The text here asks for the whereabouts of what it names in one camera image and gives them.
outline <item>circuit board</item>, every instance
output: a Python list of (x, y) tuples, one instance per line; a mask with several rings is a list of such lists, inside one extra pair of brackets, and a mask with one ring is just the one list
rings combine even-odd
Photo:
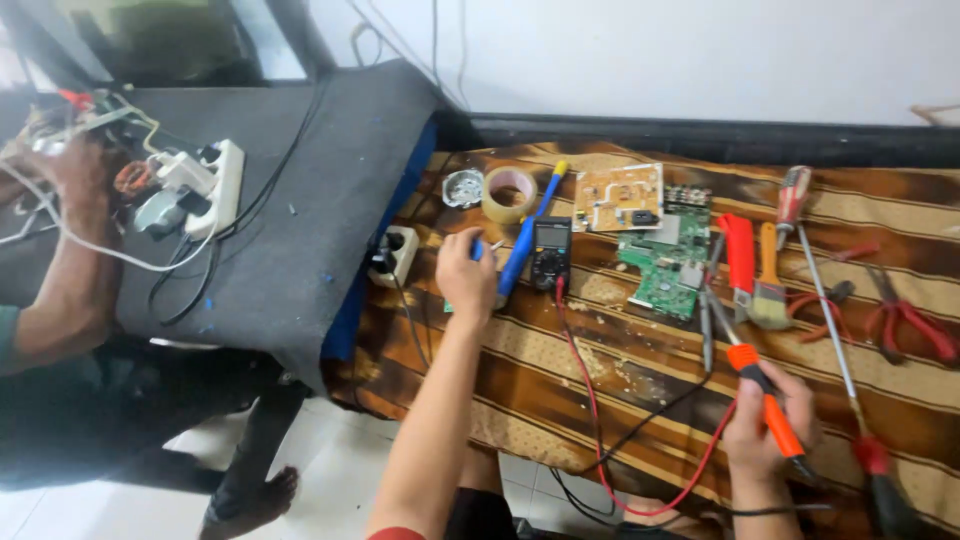
[(709, 189), (669, 186), (661, 229), (618, 236), (617, 259), (640, 269), (640, 287), (628, 301), (690, 320), (709, 257), (709, 201)]
[(575, 233), (660, 228), (663, 164), (644, 163), (577, 175)]

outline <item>digital multimeter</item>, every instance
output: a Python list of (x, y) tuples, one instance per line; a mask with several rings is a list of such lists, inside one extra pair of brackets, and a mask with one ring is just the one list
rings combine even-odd
[(553, 292), (557, 280), (564, 278), (564, 294), (570, 288), (570, 236), (573, 219), (569, 217), (534, 218), (533, 261), (530, 281), (538, 290)]

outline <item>green sleeve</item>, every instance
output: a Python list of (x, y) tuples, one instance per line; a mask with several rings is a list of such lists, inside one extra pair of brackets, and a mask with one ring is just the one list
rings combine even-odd
[(0, 376), (15, 368), (13, 340), (16, 338), (16, 320), (20, 308), (0, 306)]

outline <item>striped cloth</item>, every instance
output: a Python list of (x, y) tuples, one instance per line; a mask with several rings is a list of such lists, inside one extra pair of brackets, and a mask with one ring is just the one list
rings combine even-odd
[[(420, 190), (396, 223), (420, 235), (405, 298), (428, 358), (437, 351), (449, 315), (433, 274), (444, 235), (479, 225), (485, 238), (506, 238), (497, 252), (502, 264), (518, 226), (487, 220), (480, 208), (450, 209), (440, 197), (441, 176), (476, 168), (489, 172), (512, 165), (549, 182), (554, 164), (567, 160), (570, 173), (660, 161), (669, 184), (696, 184), (713, 190), (712, 216), (733, 212), (754, 221), (758, 230), (774, 220), (778, 188), (786, 167), (718, 165), (659, 153), (635, 153), (609, 143), (545, 143), (435, 155)], [(438, 169), (446, 162), (443, 171)], [(567, 174), (550, 205), (552, 215), (572, 213), (575, 174)], [(805, 210), (806, 230), (816, 254), (825, 256), (870, 240), (879, 253), (851, 262), (820, 266), (827, 286), (850, 280), (854, 294), (841, 305), (853, 343), (847, 359), (870, 429), (890, 449), (904, 493), (922, 513), (929, 531), (923, 538), (952, 538), (960, 532), (960, 374), (936, 361), (932, 346), (901, 323), (898, 341), (908, 360), (895, 367), (883, 359), (865, 334), (878, 291), (864, 262), (885, 265), (902, 298), (960, 335), (960, 172), (920, 169), (816, 169)], [(715, 235), (718, 229), (711, 226)], [(703, 376), (698, 324), (661, 318), (630, 305), (640, 282), (634, 268), (617, 269), (611, 233), (578, 233), (573, 238), (572, 284), (567, 320), (598, 392), (603, 438), (617, 440), (661, 404), (683, 393)], [(787, 292), (813, 290), (798, 238), (788, 238), (780, 255), (780, 278)], [(732, 306), (721, 263), (714, 289)], [(743, 325), (746, 340), (762, 356), (802, 377), (816, 393), (825, 427), (823, 443), (812, 452), (825, 488), (791, 479), (797, 502), (832, 502), (842, 511), (811, 513), (811, 537), (865, 538), (869, 526), (861, 487), (863, 477), (851, 452), (857, 433), (840, 370), (829, 339), (800, 344), (797, 336), (821, 324), (819, 305), (798, 313), (795, 329), (759, 331)], [(358, 333), (356, 362), (328, 377), (332, 394), (393, 418), (402, 418), (424, 372), (410, 335), (398, 292), (372, 290)], [(706, 388), (664, 417), (651, 422), (616, 455), (611, 465), (617, 489), (671, 499), (696, 468), (737, 386), (737, 376), (717, 343), (715, 375)], [(571, 357), (549, 295), (526, 281), (498, 311), (483, 340), (482, 363), (473, 400), (471, 436), (510, 454), (575, 473), (595, 458), (587, 392)], [(702, 512), (729, 505), (727, 459), (721, 445), (682, 509)]]

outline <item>orange soldering iron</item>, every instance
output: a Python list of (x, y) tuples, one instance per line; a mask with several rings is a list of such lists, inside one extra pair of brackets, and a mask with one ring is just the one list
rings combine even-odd
[(806, 462), (806, 452), (804, 452), (803, 445), (800, 444), (800, 439), (798, 439), (797, 434), (793, 432), (793, 428), (790, 427), (790, 423), (787, 422), (786, 416), (783, 414), (783, 409), (781, 409), (780, 404), (777, 403), (776, 386), (767, 379), (766, 374), (764, 374), (763, 371), (760, 370), (760, 366), (756, 364), (757, 361), (760, 360), (760, 355), (756, 352), (756, 348), (749, 343), (740, 341), (740, 338), (738, 338), (733, 331), (730, 318), (727, 317), (727, 313), (724, 311), (723, 305), (720, 304), (720, 300), (717, 299), (709, 287), (705, 287), (705, 292), (707, 293), (706, 296), (710, 307), (713, 308), (713, 314), (716, 316), (716, 319), (720, 321), (720, 326), (723, 327), (732, 344), (727, 350), (727, 359), (730, 360), (730, 364), (740, 374), (740, 377), (756, 381), (756, 383), (760, 385), (760, 388), (763, 389), (763, 419), (767, 424), (767, 428), (773, 433), (774, 440), (777, 441), (780, 452), (793, 463), (794, 467), (796, 467), (801, 474), (814, 482), (817, 481), (816, 473), (810, 469), (809, 464)]

